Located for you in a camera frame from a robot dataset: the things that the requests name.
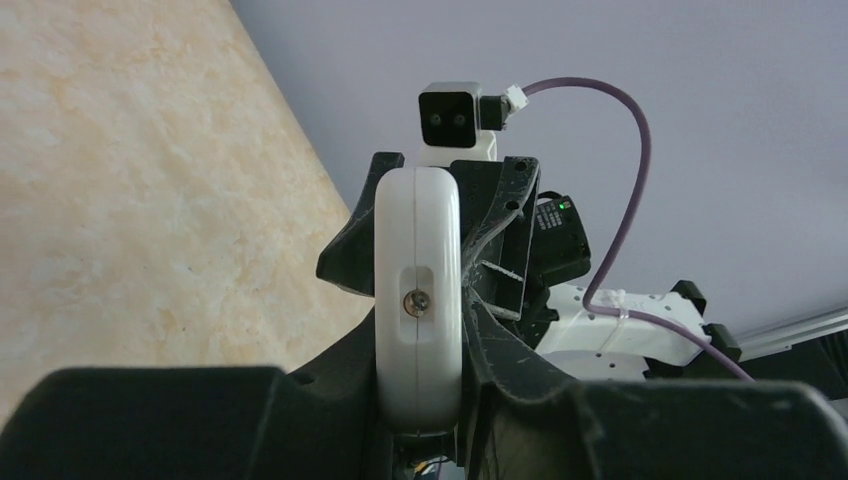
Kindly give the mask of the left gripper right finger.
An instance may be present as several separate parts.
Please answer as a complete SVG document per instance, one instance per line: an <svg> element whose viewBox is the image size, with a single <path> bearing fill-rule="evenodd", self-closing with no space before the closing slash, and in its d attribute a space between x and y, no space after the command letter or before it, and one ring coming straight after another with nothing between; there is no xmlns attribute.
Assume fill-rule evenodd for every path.
<svg viewBox="0 0 848 480"><path fill-rule="evenodd" d="M843 479L847 425L786 382L580 381L464 295L470 479Z"/></svg>

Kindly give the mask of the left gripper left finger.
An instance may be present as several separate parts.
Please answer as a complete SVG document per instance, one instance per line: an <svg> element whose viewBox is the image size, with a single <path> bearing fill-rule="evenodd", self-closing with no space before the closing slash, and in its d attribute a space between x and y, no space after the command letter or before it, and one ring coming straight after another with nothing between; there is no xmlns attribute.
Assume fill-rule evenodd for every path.
<svg viewBox="0 0 848 480"><path fill-rule="evenodd" d="M294 372L66 368L1 433L5 479L369 479L385 475L374 320Z"/></svg>

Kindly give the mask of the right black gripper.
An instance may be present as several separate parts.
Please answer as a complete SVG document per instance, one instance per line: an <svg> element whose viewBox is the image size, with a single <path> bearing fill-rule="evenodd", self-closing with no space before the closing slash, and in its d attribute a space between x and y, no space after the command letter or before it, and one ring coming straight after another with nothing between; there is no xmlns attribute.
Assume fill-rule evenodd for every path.
<svg viewBox="0 0 848 480"><path fill-rule="evenodd" d="M343 291L374 296L374 207L377 186L404 166L400 152L376 152L350 218L319 254L315 274ZM539 162L508 156L501 162L457 160L450 173L459 186L462 286L500 323L521 320Z"/></svg>

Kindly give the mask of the white red remote control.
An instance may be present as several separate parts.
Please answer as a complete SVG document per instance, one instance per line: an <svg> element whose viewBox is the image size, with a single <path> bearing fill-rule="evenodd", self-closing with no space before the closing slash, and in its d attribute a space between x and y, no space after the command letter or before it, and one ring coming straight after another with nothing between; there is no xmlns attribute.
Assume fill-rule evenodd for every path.
<svg viewBox="0 0 848 480"><path fill-rule="evenodd" d="M374 319L378 400L388 427L451 430L462 396L459 193L434 167L380 180L374 208Z"/></svg>

